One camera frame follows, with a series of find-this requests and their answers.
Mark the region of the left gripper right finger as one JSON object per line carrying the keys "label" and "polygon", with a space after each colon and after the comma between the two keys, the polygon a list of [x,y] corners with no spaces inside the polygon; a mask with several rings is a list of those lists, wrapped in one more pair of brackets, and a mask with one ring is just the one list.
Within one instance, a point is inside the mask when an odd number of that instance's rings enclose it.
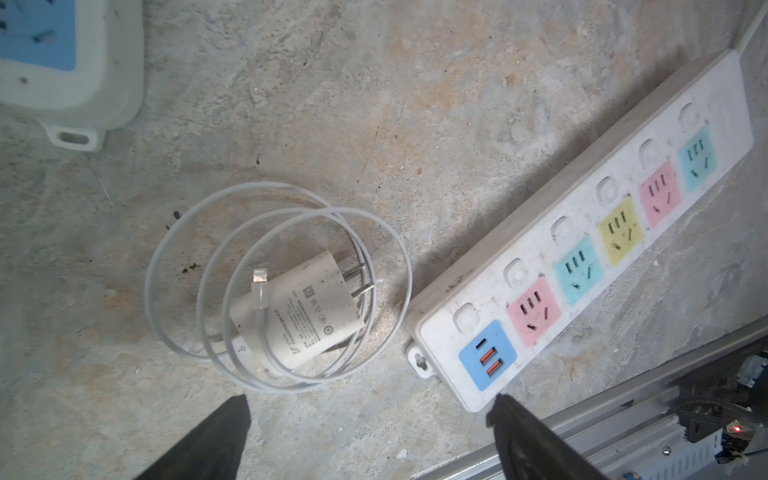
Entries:
{"label": "left gripper right finger", "polygon": [[498,394],[486,416],[506,479],[606,479],[513,397]]}

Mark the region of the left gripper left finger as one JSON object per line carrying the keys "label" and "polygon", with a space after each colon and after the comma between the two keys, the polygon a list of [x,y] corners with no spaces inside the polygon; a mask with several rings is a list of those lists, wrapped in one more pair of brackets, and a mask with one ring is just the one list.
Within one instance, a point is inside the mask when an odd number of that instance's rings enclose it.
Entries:
{"label": "left gripper left finger", "polygon": [[137,479],[235,479],[250,425],[247,397],[233,396]]}

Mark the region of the colourful white power strip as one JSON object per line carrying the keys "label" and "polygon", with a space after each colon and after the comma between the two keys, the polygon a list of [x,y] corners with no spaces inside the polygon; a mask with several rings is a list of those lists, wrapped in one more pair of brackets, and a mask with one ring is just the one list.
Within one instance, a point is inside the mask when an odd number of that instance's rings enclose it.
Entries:
{"label": "colourful white power strip", "polygon": [[411,301],[414,371],[480,411],[753,144],[740,53],[680,68]]}

